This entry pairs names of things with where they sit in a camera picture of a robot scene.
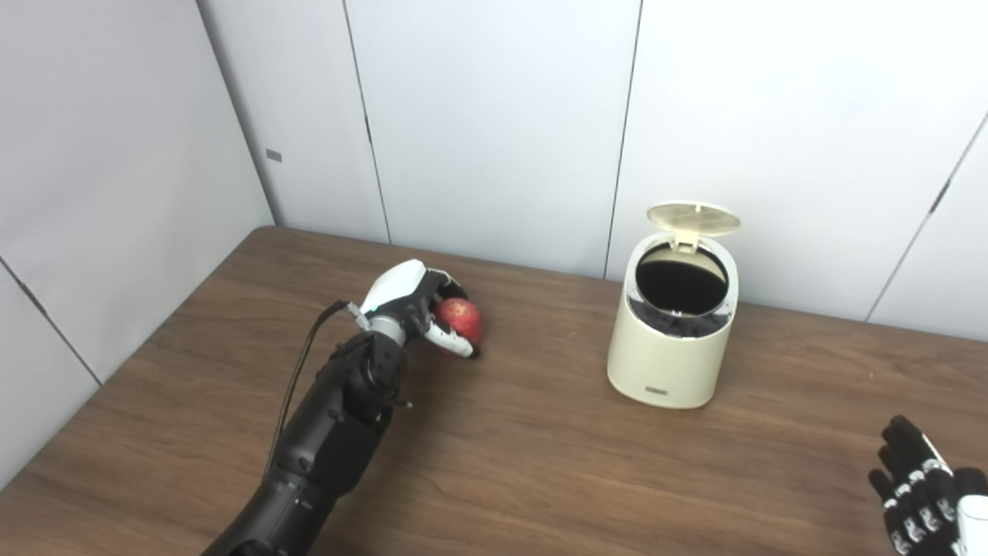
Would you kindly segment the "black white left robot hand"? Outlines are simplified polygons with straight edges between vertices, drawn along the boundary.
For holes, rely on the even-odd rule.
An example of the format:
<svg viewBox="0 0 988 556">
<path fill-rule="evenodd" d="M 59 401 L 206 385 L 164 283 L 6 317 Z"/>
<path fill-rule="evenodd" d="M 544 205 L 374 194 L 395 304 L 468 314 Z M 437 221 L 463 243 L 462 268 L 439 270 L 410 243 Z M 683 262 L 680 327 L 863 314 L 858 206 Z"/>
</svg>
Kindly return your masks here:
<svg viewBox="0 0 988 556">
<path fill-rule="evenodd" d="M 452 330 L 435 314 L 444 300 L 468 298 L 447 271 L 413 258 L 388 269 L 370 286 L 359 307 L 361 325 L 391 338 L 400 348 L 424 339 L 453 355 L 476 359 L 481 354 L 479 342 Z"/>
</svg>

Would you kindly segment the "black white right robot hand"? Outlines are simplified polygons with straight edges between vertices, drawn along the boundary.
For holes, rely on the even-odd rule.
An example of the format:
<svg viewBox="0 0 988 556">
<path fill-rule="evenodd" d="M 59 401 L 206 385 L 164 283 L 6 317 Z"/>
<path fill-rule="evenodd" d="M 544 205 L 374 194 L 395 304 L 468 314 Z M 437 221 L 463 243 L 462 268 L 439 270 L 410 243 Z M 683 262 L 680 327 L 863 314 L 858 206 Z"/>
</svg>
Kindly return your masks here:
<svg viewBox="0 0 988 556">
<path fill-rule="evenodd" d="M 880 432 L 882 466 L 868 482 L 882 507 L 887 538 L 897 555 L 985 555 L 986 472 L 952 468 L 906 416 Z"/>
</svg>

